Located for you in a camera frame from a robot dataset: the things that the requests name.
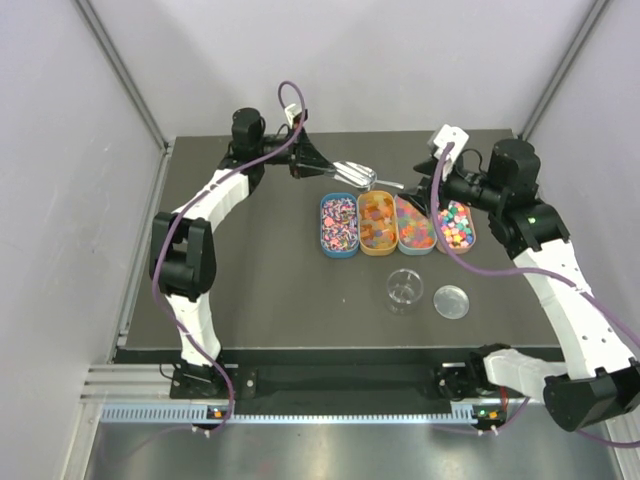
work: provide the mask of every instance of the clear plastic cup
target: clear plastic cup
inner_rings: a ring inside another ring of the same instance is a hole
[[[433,296],[433,306],[444,318],[458,320],[469,312],[469,297],[460,287],[445,285]]]
[[[398,315],[414,310],[423,293],[420,275],[408,268],[396,270],[387,279],[387,306]]]

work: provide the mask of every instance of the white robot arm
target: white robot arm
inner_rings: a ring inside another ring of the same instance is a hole
[[[457,200],[488,212],[493,235],[516,267],[538,271],[525,276],[565,359],[550,363],[504,345],[483,347],[466,365],[469,378],[475,379],[474,389],[505,386],[543,402],[556,423],[568,431],[633,410],[640,403],[640,367],[603,314],[585,298],[591,289],[578,267],[569,233],[555,209],[538,198],[540,159],[533,147],[517,139],[499,141],[488,169],[475,173],[458,160],[467,138],[449,125],[434,134],[429,142],[432,158],[415,167],[427,177],[400,196],[425,214],[431,198],[441,205]],[[443,160],[438,192],[432,193],[443,154],[450,156]],[[456,261],[476,273],[500,276]]]
[[[211,233],[229,212],[238,203],[249,196],[249,177],[246,175],[233,175],[225,182],[218,186],[218,181],[231,172],[230,169],[216,170],[213,178],[207,182],[207,185],[196,194],[200,195],[203,190],[211,190],[211,192],[200,202],[194,205],[186,213],[186,219],[202,218],[211,225]],[[179,213],[185,206],[174,210],[174,214]],[[193,345],[186,338],[187,335],[201,345],[204,350],[214,360],[220,354],[220,341],[213,329],[211,319],[211,306],[209,305],[209,291],[200,294],[195,302],[182,295],[166,295],[169,305],[173,308],[176,318],[186,327],[188,334],[180,332],[182,341],[182,359],[193,365],[211,366],[205,357],[198,353]]]

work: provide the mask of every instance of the dark tabletop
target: dark tabletop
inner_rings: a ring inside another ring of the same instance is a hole
[[[471,131],[467,146],[480,149],[487,162],[493,143],[510,134],[508,130]],[[330,160],[366,164],[380,179],[413,186],[421,177],[412,167],[425,158],[430,133],[310,136]],[[161,210],[184,204],[211,178],[227,142],[227,137],[176,140]],[[218,227],[214,234],[218,273],[211,308],[223,347],[557,345],[523,277],[478,277],[436,250],[419,257],[398,250],[388,257],[362,252],[343,260],[325,256],[319,241],[319,202],[325,194],[340,191],[358,194],[327,178],[294,180],[286,167],[270,166],[254,194]],[[491,236],[486,214],[473,211],[472,217],[477,242],[465,259],[481,267],[512,266]],[[385,281],[403,267],[420,273],[425,294],[416,312],[398,317],[384,307]],[[433,307],[434,292],[446,284],[461,287],[469,296],[469,313],[461,320],[447,320]],[[146,273],[126,345],[180,346],[175,327],[153,303]]]

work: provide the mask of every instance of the gray wall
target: gray wall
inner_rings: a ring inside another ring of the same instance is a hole
[[[112,340],[159,152],[72,2],[0,12],[0,478],[46,479]]]
[[[531,142],[586,278],[640,330],[640,2],[612,2]]]
[[[92,0],[164,134],[299,83],[312,131],[519,130],[590,0]]]

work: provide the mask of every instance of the metal frame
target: metal frame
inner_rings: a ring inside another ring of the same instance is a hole
[[[208,405],[133,405],[116,403],[105,405],[101,423],[167,423],[209,424],[220,420],[211,419]],[[233,415],[230,425],[472,425],[473,405],[455,404],[451,413],[424,413],[415,415]]]
[[[163,135],[153,117],[153,114],[146,105],[139,89],[118,54],[118,51],[104,28],[97,12],[92,6],[91,1],[72,0],[72,2],[77,7],[80,16],[86,22],[100,49],[105,55],[107,62],[113,68],[114,74],[118,78],[125,93],[130,98],[138,114],[145,123],[150,135],[161,150],[161,159],[158,165],[158,171],[145,209],[145,219],[137,238],[136,254],[130,277],[127,282],[118,322],[115,327],[111,349],[109,350],[109,355],[112,355],[115,348],[126,341],[128,326],[131,321],[135,305],[136,292],[140,279],[142,278],[143,267],[146,260],[146,246],[149,237],[150,220],[157,210],[157,206],[162,195],[172,146]],[[529,138],[541,121],[541,118],[555,98],[555,95],[566,78],[571,66],[574,64],[580,51],[584,48],[587,39],[590,37],[598,20],[602,17],[606,7],[610,3],[610,0],[593,1],[578,32],[545,87],[535,108],[529,115],[523,131],[520,134],[521,138]],[[166,373],[171,374],[172,367],[167,366]],[[132,408],[138,409],[141,408],[141,406],[144,406],[145,408],[157,411],[163,411],[163,409],[175,410],[176,408],[179,409],[181,407],[193,407],[195,410],[198,410],[202,406],[217,406],[222,408],[228,406],[228,402],[225,400],[207,400],[204,403],[188,400],[172,400],[169,398],[170,388],[170,381],[160,375],[157,364],[124,366],[96,365],[91,367],[78,406],[73,440],[70,443],[68,454],[64,462],[62,476],[60,478],[64,478],[66,480],[80,480],[85,478],[91,449],[94,445],[103,409],[105,406],[113,405],[114,402],[124,402],[127,405],[132,406]],[[462,410],[464,410],[471,404],[493,404],[497,401],[498,400],[495,399],[483,399],[478,402],[478,399],[468,399],[460,402],[460,405],[462,406]],[[236,420],[239,422],[250,421],[255,423],[258,419],[243,419],[238,417]],[[270,418],[268,420],[273,422],[281,421],[283,419]],[[305,418],[293,419],[294,423],[296,421],[305,422],[308,420],[309,419]],[[326,423],[334,423],[336,421],[352,422],[356,419],[315,418],[313,420],[316,422],[324,421]],[[402,418],[365,418],[361,420],[367,422],[391,420],[394,423],[403,421]],[[422,418],[422,416],[420,416],[420,418],[415,416],[405,416],[404,418],[404,421],[409,422],[430,423],[426,420],[429,419],[426,417]],[[607,422],[607,426],[613,439],[629,441],[632,438],[632,432],[637,431],[638,424],[636,424],[632,418],[624,418]],[[640,476],[640,454],[637,450],[617,450],[615,455],[625,478],[636,478]]]
[[[161,150],[166,152],[169,146],[169,142],[162,134],[158,123],[149,110],[149,107],[145,103],[140,90],[138,90],[138,87],[133,81],[133,77],[120,58],[118,50],[116,50],[116,47],[113,45],[113,42],[111,41],[107,30],[104,28],[104,25],[102,25],[102,21],[100,20],[100,17],[98,17],[98,14],[93,8],[93,5],[91,5],[91,2],[89,0],[72,1],[78,9],[80,16],[83,18],[83,20],[91,30],[93,37],[98,42],[98,46],[102,50],[102,53],[104,53],[107,62],[113,68],[113,73],[120,81],[120,84],[122,85],[125,93],[138,111],[138,114],[142,118],[142,121],[147,126],[147,129],[153,137],[153,140]]]
[[[115,327],[116,330],[110,337],[112,338],[112,342],[108,350],[108,358],[106,359],[108,361],[113,358],[116,348],[124,346],[127,340],[129,325],[131,324],[131,318],[133,317],[133,310],[136,304],[136,296],[147,260],[148,246],[151,238],[151,222],[153,220],[153,216],[158,211],[158,205],[160,204],[160,198],[162,197],[162,191],[167,178],[172,153],[173,144],[169,145],[168,149],[162,153],[160,162],[158,163],[158,170],[156,171],[156,175],[153,180],[151,192],[147,198],[143,222],[140,231],[138,232],[138,236],[136,237],[136,249],[133,257],[133,265],[129,272],[124,298],[121,302],[120,311],[118,312],[118,322]]]
[[[569,70],[575,63],[576,58],[578,58],[578,55],[584,48],[587,40],[593,33],[595,26],[602,18],[602,15],[605,13],[605,10],[610,3],[611,0],[595,0],[592,3],[591,8],[580,24],[580,28],[578,28],[578,32],[573,37],[573,40],[569,44],[569,48],[567,48],[567,51],[563,55],[560,64],[556,67],[549,83],[547,83],[547,86],[542,91],[542,95],[536,102],[536,106],[529,115],[522,132],[518,135],[519,138],[528,140],[531,137],[544,113],[547,111],[547,108],[549,108],[549,105],[558,93],[567,73],[569,73]]]

